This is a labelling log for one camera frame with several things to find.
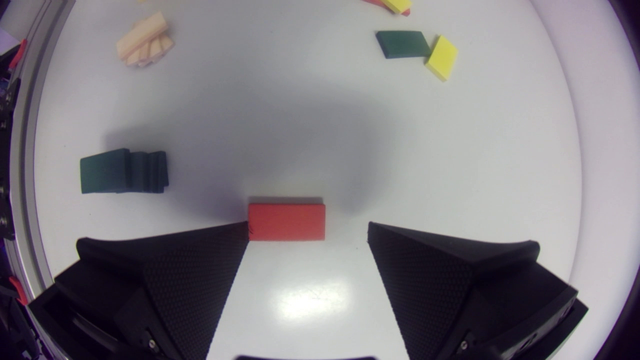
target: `white table surface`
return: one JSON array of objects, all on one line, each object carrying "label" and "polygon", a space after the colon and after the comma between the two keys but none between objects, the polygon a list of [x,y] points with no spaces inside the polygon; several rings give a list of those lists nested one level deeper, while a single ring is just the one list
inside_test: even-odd
[{"label": "white table surface", "polygon": [[[580,150],[556,52],[530,2],[78,1],[49,67],[36,133],[38,219],[53,275],[83,236],[129,239],[246,220],[250,197],[322,197],[326,241],[250,243],[209,359],[407,359],[366,243],[368,221],[541,244],[567,280]],[[156,10],[176,46],[132,69],[115,42]],[[444,34],[386,60],[375,31]],[[79,159],[164,150],[156,194],[82,195]]]}]

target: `wooden block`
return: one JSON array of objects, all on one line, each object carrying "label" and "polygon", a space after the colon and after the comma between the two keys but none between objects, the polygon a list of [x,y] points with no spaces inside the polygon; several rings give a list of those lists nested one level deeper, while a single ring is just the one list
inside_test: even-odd
[{"label": "wooden block", "polygon": [[160,38],[156,37],[153,40],[151,40],[151,43],[149,44],[149,58],[151,60],[154,60],[156,58],[160,58],[161,56],[162,56],[162,45],[160,44]]},{"label": "wooden block", "polygon": [[387,59],[418,58],[431,54],[420,31],[379,31],[376,38]]},{"label": "wooden block", "polygon": [[160,35],[160,46],[162,47],[162,55],[166,54],[169,50],[173,49],[175,45],[173,40],[171,40],[166,34]]},{"label": "wooden block", "polygon": [[140,61],[147,61],[149,59],[149,43],[142,45],[138,51],[140,52]]},{"label": "wooden block", "polygon": [[140,52],[138,50],[134,51],[133,54],[129,55],[129,57],[125,60],[125,64],[127,66],[135,66],[140,62]]},{"label": "wooden block", "polygon": [[444,36],[440,35],[436,41],[436,45],[433,47],[431,57],[425,64],[425,66],[431,70],[438,79],[447,81],[451,76],[451,70],[453,64],[458,57],[458,49],[453,46],[450,41]]},{"label": "wooden block", "polygon": [[[390,12],[394,12],[393,10],[391,10],[390,8],[388,8],[385,3],[382,2],[382,0],[362,0],[365,1],[366,3],[369,4],[373,4],[373,5],[378,5],[381,8],[385,8],[387,10],[389,10]],[[405,12],[402,13],[404,16],[409,16],[411,15],[411,9],[407,9]]]},{"label": "wooden block", "polygon": [[249,204],[249,240],[324,240],[324,204]]},{"label": "wooden block", "polygon": [[121,60],[128,58],[135,50],[160,35],[167,28],[168,25],[161,12],[151,15],[118,40],[116,43],[118,57]]},{"label": "wooden block", "polygon": [[412,5],[410,0],[382,0],[382,2],[394,13],[403,13]]}]

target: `yellow block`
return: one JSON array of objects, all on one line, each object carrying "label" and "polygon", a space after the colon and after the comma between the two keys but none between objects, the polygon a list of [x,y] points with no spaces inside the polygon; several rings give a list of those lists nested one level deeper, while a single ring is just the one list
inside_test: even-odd
[{"label": "yellow block", "polygon": [[447,38],[440,35],[436,41],[436,46],[433,47],[431,57],[425,66],[431,70],[438,79],[447,81],[457,57],[458,49],[456,49]]},{"label": "yellow block", "polygon": [[412,5],[410,0],[382,0],[382,2],[394,13],[403,13]]}]

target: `rectangular block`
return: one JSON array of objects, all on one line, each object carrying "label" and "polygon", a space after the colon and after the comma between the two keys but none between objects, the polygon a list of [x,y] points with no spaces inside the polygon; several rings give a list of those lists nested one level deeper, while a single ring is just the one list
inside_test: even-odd
[{"label": "rectangular block", "polygon": [[431,54],[420,31],[379,31],[376,38],[387,59],[417,58]]},{"label": "rectangular block", "polygon": [[131,153],[131,192],[149,191],[149,155],[146,152]]},{"label": "rectangular block", "polygon": [[160,45],[160,37],[151,40],[149,45],[149,58],[155,60],[162,56],[162,45]]},{"label": "rectangular block", "polygon": [[249,240],[324,240],[324,204],[249,204]]},{"label": "rectangular block", "polygon": [[166,152],[156,151],[150,155],[157,157],[158,186],[169,186],[169,173],[166,166]]},{"label": "rectangular block", "polygon": [[166,54],[169,50],[173,49],[173,40],[168,37],[166,34],[162,34],[159,36],[160,38],[160,46],[162,46],[162,55]]},{"label": "rectangular block", "polygon": [[131,157],[118,149],[80,159],[82,193],[125,192],[131,187]]},{"label": "rectangular block", "polygon": [[160,35],[167,28],[168,25],[161,12],[151,15],[118,40],[116,43],[118,57],[121,60],[128,58],[135,50]]},{"label": "rectangular block", "polygon": [[382,2],[394,13],[403,13],[412,5],[410,0],[382,0]]},{"label": "rectangular block", "polygon": [[451,70],[457,57],[458,49],[456,49],[447,38],[440,35],[436,41],[436,45],[433,47],[431,57],[429,57],[425,66],[431,70],[438,79],[447,81],[449,76],[451,76]]}]

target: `green block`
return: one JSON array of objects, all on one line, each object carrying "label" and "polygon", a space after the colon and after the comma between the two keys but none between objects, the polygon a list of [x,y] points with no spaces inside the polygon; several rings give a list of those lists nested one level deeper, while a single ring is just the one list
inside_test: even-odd
[{"label": "green block", "polygon": [[118,149],[80,159],[82,193],[126,192],[131,187],[128,149]]},{"label": "green block", "polygon": [[149,154],[131,153],[131,189],[130,192],[149,191]]},{"label": "green block", "polygon": [[420,31],[379,31],[376,38],[387,59],[417,58],[431,55]]}]

